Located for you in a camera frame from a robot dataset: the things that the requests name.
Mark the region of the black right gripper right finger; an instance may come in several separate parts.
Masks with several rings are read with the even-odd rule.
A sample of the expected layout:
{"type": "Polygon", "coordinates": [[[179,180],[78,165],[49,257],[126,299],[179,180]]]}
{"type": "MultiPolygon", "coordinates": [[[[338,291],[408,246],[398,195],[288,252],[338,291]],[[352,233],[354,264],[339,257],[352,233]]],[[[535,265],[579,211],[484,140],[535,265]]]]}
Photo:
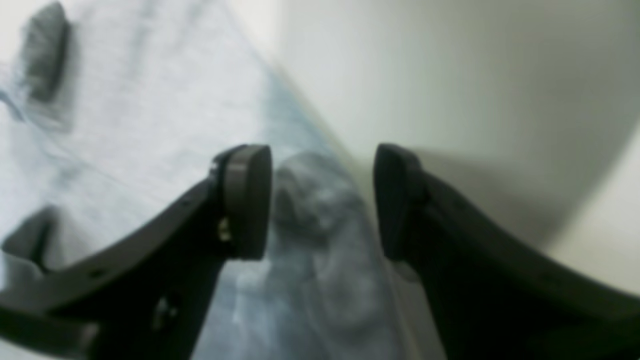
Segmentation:
{"type": "Polygon", "coordinates": [[[385,257],[419,278],[449,360],[637,360],[637,295],[514,239],[391,143],[374,158],[385,257]]]}

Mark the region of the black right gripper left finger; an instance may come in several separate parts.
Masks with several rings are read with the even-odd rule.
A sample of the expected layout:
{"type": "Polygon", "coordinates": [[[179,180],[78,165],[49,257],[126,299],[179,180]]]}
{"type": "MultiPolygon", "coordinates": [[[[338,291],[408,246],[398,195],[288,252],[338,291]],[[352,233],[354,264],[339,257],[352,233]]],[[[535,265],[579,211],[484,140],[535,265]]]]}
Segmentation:
{"type": "Polygon", "coordinates": [[[226,261],[265,255],[268,145],[220,153],[201,182],[144,226],[71,266],[45,251],[58,210],[26,218],[1,246],[2,341],[73,360],[188,360],[226,261]]]}

